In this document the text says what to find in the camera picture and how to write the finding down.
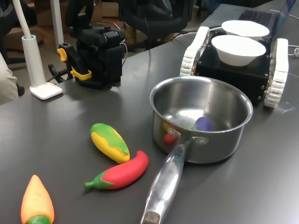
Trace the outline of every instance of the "plastic food toy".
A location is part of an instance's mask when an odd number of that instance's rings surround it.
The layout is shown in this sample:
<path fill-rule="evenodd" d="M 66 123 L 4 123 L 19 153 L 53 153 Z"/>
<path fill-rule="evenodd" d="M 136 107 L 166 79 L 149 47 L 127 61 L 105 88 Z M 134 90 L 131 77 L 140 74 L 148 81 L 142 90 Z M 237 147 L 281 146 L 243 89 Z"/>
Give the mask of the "plastic food toy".
<path fill-rule="evenodd" d="M 33 175 L 25 191 L 21 207 L 22 224 L 52 224 L 54 208 L 51 198 L 38 176 Z"/>
<path fill-rule="evenodd" d="M 210 122 L 209 118 L 206 118 L 206 117 L 198 118 L 194 124 L 194 127 L 200 131 L 210 132 L 212 130 L 211 122 Z"/>
<path fill-rule="evenodd" d="M 123 188 L 141 177 L 148 167 L 148 164 L 148 156 L 143 151 L 137 151 L 135 158 L 100 173 L 94 178 L 93 181 L 85 182 L 84 188 Z"/>
<path fill-rule="evenodd" d="M 177 141 L 177 136 L 171 136 L 170 134 L 166 134 L 164 136 L 164 143 L 168 146 L 174 144 Z"/>
<path fill-rule="evenodd" d="M 111 126 L 95 124 L 90 130 L 95 146 L 118 163 L 130 160 L 130 152 L 122 137 Z"/>

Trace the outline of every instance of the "stainless steel saucepan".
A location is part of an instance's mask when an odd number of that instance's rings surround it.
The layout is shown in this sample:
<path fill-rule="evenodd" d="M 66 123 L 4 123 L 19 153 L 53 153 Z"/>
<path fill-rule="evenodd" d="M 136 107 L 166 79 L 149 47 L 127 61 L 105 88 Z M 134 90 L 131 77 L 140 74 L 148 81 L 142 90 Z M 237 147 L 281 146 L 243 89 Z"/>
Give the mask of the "stainless steel saucepan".
<path fill-rule="evenodd" d="M 150 93 L 153 138 L 169 153 L 155 177 L 141 224 L 160 224 L 181 177 L 184 161 L 209 164 L 228 158 L 238 146 L 252 104 L 237 88 L 206 77 L 177 77 L 162 81 Z M 192 130 L 207 117 L 212 131 Z"/>

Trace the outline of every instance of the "white bowl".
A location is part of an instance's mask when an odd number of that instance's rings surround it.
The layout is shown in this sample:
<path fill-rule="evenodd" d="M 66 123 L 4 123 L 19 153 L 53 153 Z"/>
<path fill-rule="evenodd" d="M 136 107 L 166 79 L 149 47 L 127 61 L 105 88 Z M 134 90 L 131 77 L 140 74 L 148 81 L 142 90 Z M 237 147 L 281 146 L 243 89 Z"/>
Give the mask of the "white bowl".
<path fill-rule="evenodd" d="M 255 41 L 258 41 L 270 32 L 268 28 L 261 24 L 242 20 L 226 21 L 222 24 L 222 28 L 228 35 L 245 36 Z"/>
<path fill-rule="evenodd" d="M 220 35 L 212 39 L 220 60 L 233 66 L 245 66 L 257 56 L 266 53 L 266 48 L 259 42 L 247 37 Z"/>

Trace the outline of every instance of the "cardboard box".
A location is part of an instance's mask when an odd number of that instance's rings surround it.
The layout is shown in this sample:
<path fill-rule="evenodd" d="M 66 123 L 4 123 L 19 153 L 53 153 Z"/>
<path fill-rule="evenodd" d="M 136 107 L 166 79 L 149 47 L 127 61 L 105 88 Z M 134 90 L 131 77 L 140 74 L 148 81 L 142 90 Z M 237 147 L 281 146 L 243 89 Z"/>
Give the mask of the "cardboard box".
<path fill-rule="evenodd" d="M 32 35 L 36 36 L 38 44 L 41 44 L 47 35 L 37 26 L 30 27 L 29 30 Z M 24 33 L 21 28 L 12 28 L 12 30 L 4 36 L 4 43 L 6 48 L 11 50 L 24 51 L 22 36 L 24 36 Z"/>
<path fill-rule="evenodd" d="M 102 16 L 103 17 L 119 17 L 118 3 L 102 2 Z"/>
<path fill-rule="evenodd" d="M 37 17 L 37 25 L 38 26 L 53 26 L 52 12 L 50 1 L 44 0 L 34 0 L 36 17 Z M 61 1 L 60 2 L 60 14 L 61 14 L 61 22 L 62 29 L 64 33 L 69 33 L 69 29 L 65 24 L 65 16 L 67 7 L 69 5 L 69 1 Z M 98 2 L 93 11 L 93 17 L 91 22 L 94 21 L 102 21 L 102 4 Z"/>

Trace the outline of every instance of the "red toy pepper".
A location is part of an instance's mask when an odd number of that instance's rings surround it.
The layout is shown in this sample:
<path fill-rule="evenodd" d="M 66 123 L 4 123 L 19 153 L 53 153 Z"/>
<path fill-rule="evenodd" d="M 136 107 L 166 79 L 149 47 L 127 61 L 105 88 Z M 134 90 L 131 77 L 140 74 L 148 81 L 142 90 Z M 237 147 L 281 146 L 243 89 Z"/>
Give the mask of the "red toy pepper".
<path fill-rule="evenodd" d="M 166 134 L 166 135 L 164 136 L 164 143 L 165 143 L 166 145 L 170 146 L 170 145 L 172 145 L 173 143 L 175 143 L 175 142 L 177 141 L 177 139 L 178 139 L 177 136 L 172 137 L 171 135 Z"/>
<path fill-rule="evenodd" d="M 143 151 L 137 151 L 135 158 L 100 173 L 93 181 L 85 182 L 84 187 L 85 189 L 123 188 L 141 177 L 148 164 L 148 156 Z"/>

